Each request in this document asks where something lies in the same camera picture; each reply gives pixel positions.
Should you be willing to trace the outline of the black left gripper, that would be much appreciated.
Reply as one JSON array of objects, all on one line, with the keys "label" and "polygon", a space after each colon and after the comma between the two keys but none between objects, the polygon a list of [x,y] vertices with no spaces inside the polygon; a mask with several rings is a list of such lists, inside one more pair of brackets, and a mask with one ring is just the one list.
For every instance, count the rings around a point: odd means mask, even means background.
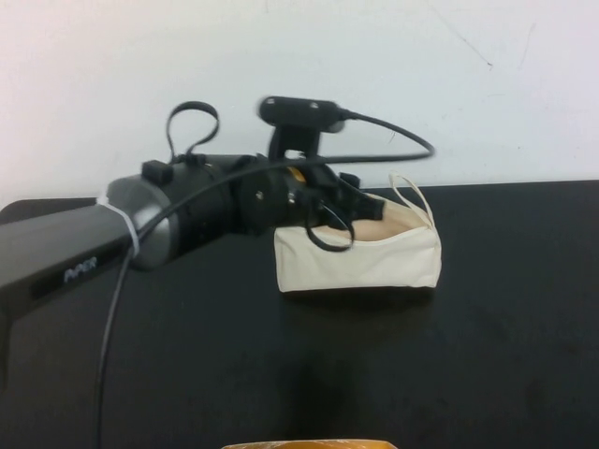
[{"label": "black left gripper", "polygon": [[241,223],[254,234],[270,228],[325,225],[329,206],[349,221],[381,221],[385,200],[364,194],[360,178],[326,166],[276,167],[241,178],[237,191]]}]

